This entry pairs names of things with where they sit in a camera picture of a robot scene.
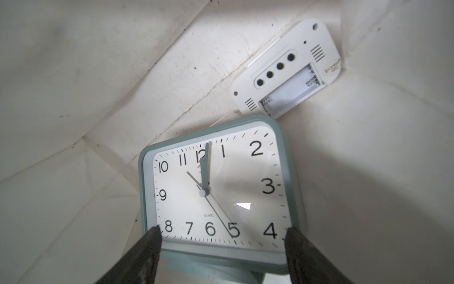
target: light blue clock casing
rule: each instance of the light blue clock casing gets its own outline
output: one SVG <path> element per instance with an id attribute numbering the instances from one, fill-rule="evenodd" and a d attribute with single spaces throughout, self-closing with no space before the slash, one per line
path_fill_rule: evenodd
<path id="1" fill-rule="evenodd" d="M 304 205 L 301 196 L 301 190 L 298 183 L 298 176 L 296 172 L 296 167 L 293 161 L 292 150 L 289 139 L 285 136 L 279 124 L 271 117 L 267 115 L 251 115 L 247 117 L 242 117 L 234 121 L 229 121 L 221 125 L 212 126 L 188 135 L 181 137 L 173 138 L 167 141 L 159 142 L 150 146 L 145 147 L 140 153 L 139 162 L 138 162 L 138 171 L 139 171 L 139 184 L 140 184 L 140 202 L 141 202 L 141 213 L 142 213 L 142 231 L 143 234 L 147 232 L 147 208 L 145 204 L 145 186 L 144 186 L 144 174 L 143 174 L 143 159 L 145 155 L 150 151 L 156 151 L 161 148 L 171 147 L 172 145 L 183 143 L 188 140 L 196 139 L 201 136 L 206 136 L 213 134 L 219 131 L 227 130 L 232 127 L 238 127 L 241 125 L 250 124 L 251 122 L 263 122 L 270 126 L 275 135 L 277 148 L 279 152 L 282 177 L 284 180 L 288 209 L 290 211 L 290 219 L 293 227 L 298 228 L 302 233 L 305 233 L 306 230 L 306 216 L 304 213 Z M 149 210 L 155 209 L 155 204 L 149 204 Z M 152 226 L 157 224 L 156 220 L 149 220 Z M 198 262 L 207 265 L 217 265 L 223 267 L 230 267 L 233 269 L 242 269 L 245 271 L 254 271 L 259 273 L 274 273 L 274 274 L 287 274 L 288 267 L 287 264 L 270 264 L 270 263 L 261 263 L 256 261 L 245 261 L 242 259 L 232 259 L 226 257 L 210 256 L 203 254 L 193 254 L 181 251 L 167 250 L 163 249 L 161 255 L 170 257 L 172 259 L 179 259 L 181 261 L 187 261 L 188 264 L 192 262 Z M 183 270 L 191 270 L 190 265 Z"/>

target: clock face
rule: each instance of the clock face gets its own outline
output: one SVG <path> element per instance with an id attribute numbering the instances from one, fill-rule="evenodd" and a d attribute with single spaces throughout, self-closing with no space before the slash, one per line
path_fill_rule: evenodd
<path id="1" fill-rule="evenodd" d="M 206 143 L 209 186 L 202 196 Z M 291 219 L 280 161 L 274 131 L 254 124 L 157 152 L 154 192 L 145 194 L 154 195 L 163 240 L 284 252 Z"/>

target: clock center cap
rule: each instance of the clock center cap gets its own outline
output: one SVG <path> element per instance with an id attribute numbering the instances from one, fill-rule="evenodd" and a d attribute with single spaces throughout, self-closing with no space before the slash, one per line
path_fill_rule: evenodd
<path id="1" fill-rule="evenodd" d="M 199 190 L 199 194 L 201 197 L 205 197 L 208 195 L 208 190 L 207 189 L 201 189 Z"/>

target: analog clock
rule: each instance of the analog clock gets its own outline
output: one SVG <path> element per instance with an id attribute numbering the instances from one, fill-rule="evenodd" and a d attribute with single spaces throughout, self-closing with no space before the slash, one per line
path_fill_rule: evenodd
<path id="1" fill-rule="evenodd" d="M 265 115 L 146 147 L 144 231 L 159 225 L 164 251 L 284 273 L 286 229 L 304 220 L 289 150 Z"/>

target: vent slot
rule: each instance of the vent slot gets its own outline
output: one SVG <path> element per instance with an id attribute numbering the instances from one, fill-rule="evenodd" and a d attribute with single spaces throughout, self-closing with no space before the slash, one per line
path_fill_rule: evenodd
<path id="1" fill-rule="evenodd" d="M 247 108 L 250 110 L 250 111 L 253 111 L 257 105 L 254 103 L 254 101 L 252 100 L 252 98 L 248 99 L 246 102 L 245 102 Z"/>
<path id="2" fill-rule="evenodd" d="M 315 59 L 315 62 L 318 62 L 323 57 L 325 57 L 325 53 L 323 52 L 323 49 L 321 48 L 320 44 L 318 44 L 313 49 L 311 49 L 311 52 L 312 52 L 312 56 Z"/>

